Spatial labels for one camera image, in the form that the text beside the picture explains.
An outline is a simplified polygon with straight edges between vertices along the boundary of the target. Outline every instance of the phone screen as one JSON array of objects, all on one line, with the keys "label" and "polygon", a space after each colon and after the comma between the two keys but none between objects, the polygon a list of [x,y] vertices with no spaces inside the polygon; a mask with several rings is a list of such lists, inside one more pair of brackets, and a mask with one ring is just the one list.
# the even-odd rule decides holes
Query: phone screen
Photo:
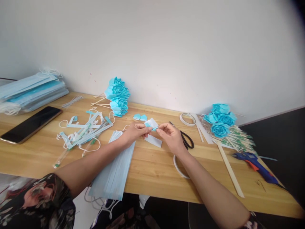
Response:
[{"label": "phone screen", "polygon": [[7,140],[11,143],[24,142],[60,113],[62,113],[61,109],[46,107],[18,126],[3,134],[1,139]]}]

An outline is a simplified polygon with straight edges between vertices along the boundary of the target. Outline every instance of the bunch of blue flowers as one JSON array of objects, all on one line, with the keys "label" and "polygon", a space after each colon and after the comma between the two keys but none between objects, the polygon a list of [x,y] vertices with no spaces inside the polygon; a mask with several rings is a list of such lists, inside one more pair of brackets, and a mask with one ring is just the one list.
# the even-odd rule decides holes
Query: bunch of blue flowers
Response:
[{"label": "bunch of blue flowers", "polygon": [[109,81],[109,86],[105,91],[107,99],[111,100],[110,107],[113,111],[113,115],[122,117],[127,113],[128,106],[127,100],[130,96],[129,90],[125,87],[125,82],[121,79],[112,78]]},{"label": "bunch of blue flowers", "polygon": [[221,103],[213,104],[211,113],[204,115],[203,119],[212,124],[211,131],[218,138],[226,137],[237,120],[235,114],[230,112],[230,107]]}]

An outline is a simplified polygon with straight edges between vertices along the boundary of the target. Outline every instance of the woman's right hand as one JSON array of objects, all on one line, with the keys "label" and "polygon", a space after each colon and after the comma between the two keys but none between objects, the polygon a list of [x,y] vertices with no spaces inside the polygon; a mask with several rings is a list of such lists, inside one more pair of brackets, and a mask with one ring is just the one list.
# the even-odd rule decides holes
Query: woman's right hand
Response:
[{"label": "woman's right hand", "polygon": [[157,133],[165,140],[171,152],[175,155],[186,150],[183,140],[181,137],[181,132],[172,124],[166,122],[159,125],[156,129]]}]

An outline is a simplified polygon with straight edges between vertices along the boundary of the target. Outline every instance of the blue glue gun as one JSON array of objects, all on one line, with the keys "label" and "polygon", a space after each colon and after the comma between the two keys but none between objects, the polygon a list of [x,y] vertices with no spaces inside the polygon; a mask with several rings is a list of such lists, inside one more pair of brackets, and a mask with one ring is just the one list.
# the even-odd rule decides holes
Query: blue glue gun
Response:
[{"label": "blue glue gun", "polygon": [[279,185],[277,179],[257,161],[257,156],[255,154],[235,153],[232,156],[239,160],[248,162],[255,171],[258,171],[262,175],[267,183]]}]

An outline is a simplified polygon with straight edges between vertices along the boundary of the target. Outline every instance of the black scissors handle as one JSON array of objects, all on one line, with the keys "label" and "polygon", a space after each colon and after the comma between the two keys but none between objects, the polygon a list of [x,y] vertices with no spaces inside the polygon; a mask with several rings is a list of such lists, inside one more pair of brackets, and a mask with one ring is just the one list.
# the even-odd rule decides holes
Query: black scissors handle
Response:
[{"label": "black scissors handle", "polygon": [[[183,143],[184,143],[185,148],[186,148],[186,149],[188,149],[188,148],[193,149],[193,148],[195,147],[193,140],[192,140],[192,139],[189,137],[189,135],[187,135],[186,133],[184,133],[184,132],[182,132],[182,131],[180,131],[180,132],[181,132],[181,136],[182,136],[182,139],[183,139]],[[186,141],[186,139],[185,139],[184,136],[187,137],[187,138],[190,140],[191,145]]]}]

